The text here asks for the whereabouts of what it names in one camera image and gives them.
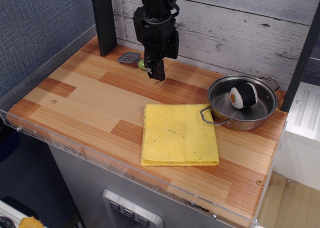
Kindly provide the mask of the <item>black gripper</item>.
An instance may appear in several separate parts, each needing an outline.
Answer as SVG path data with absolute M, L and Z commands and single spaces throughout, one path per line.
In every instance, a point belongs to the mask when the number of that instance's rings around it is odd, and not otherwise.
M 163 58 L 176 59 L 179 54 L 179 33 L 176 18 L 165 19 L 147 17 L 145 7 L 141 6 L 133 14 L 137 40 L 144 46 L 144 68 L 149 78 L 160 82 L 166 79 Z

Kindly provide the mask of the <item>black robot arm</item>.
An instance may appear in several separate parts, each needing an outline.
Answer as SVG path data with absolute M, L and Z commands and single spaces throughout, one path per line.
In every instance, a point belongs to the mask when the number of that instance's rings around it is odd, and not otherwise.
M 141 0 L 133 14 L 137 40 L 144 47 L 143 64 L 149 78 L 164 81 L 165 57 L 176 59 L 179 33 L 175 27 L 180 9 L 177 0 Z M 117 37 L 111 0 L 92 0 L 98 47 L 106 56 L 116 45 Z

